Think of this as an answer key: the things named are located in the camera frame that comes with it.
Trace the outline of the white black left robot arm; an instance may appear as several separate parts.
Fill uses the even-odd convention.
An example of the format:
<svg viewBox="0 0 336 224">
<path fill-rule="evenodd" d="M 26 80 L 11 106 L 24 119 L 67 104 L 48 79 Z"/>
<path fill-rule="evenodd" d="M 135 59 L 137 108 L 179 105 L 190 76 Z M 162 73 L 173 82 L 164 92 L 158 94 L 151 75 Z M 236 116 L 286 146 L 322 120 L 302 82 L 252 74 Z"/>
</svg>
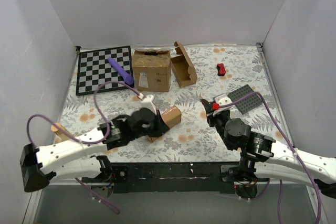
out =
<svg viewBox="0 0 336 224">
<path fill-rule="evenodd" d="M 60 176 L 58 168 L 67 168 L 82 157 L 126 146 L 143 136 L 160 137 L 169 129 L 159 111 L 141 108 L 131 115 L 117 116 L 75 141 L 40 147 L 29 143 L 23 147 L 20 158 L 24 191 L 31 193 L 47 187 Z"/>
</svg>

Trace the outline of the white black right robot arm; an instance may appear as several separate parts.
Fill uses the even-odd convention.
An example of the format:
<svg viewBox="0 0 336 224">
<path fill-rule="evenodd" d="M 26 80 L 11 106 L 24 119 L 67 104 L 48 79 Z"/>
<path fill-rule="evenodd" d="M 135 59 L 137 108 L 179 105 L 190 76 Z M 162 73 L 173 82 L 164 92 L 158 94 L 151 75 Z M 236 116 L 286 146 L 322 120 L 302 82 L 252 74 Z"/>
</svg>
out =
<svg viewBox="0 0 336 224">
<path fill-rule="evenodd" d="M 201 100 L 207 122 L 214 127 L 230 151 L 240 152 L 239 163 L 222 170 L 223 179 L 249 184 L 255 179 L 275 178 L 317 186 L 320 192 L 335 198 L 335 158 L 293 151 L 288 145 L 252 131 L 241 119 L 230 117 L 229 109 L 215 101 Z"/>
</svg>

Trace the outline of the small cardboard express box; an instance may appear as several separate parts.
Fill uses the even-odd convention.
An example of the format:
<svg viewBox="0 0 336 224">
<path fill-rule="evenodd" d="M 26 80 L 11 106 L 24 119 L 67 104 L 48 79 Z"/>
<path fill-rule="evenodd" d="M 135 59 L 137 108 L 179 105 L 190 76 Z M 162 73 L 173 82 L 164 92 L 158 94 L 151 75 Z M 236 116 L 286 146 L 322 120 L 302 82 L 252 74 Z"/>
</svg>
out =
<svg viewBox="0 0 336 224">
<path fill-rule="evenodd" d="M 179 110 L 178 107 L 174 105 L 168 108 L 167 110 L 165 110 L 163 113 L 160 113 L 160 116 L 166 127 L 164 128 L 164 131 L 160 136 L 158 137 L 148 136 L 148 140 L 151 143 L 153 143 L 157 139 L 162 138 L 162 136 L 166 134 L 170 129 L 177 126 L 181 122 L 182 112 Z"/>
</svg>

